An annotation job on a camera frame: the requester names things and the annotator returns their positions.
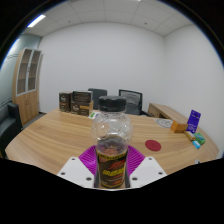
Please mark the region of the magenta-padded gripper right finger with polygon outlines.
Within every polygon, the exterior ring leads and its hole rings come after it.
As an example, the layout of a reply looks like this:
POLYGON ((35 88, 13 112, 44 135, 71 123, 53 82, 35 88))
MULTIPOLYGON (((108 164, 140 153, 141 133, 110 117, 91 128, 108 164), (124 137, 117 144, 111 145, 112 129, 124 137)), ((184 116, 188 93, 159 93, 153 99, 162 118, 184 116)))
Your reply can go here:
POLYGON ((132 146, 126 158, 126 187, 140 188, 166 176, 154 157, 145 157, 132 146))

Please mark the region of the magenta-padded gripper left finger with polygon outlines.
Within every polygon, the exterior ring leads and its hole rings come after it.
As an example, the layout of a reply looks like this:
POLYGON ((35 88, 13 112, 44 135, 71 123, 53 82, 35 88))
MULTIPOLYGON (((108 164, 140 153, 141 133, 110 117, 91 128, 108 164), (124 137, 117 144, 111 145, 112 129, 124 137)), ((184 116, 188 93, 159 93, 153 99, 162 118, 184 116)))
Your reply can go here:
POLYGON ((58 176, 84 188, 98 186, 97 156, 95 147, 86 149, 79 157, 70 157, 58 176))

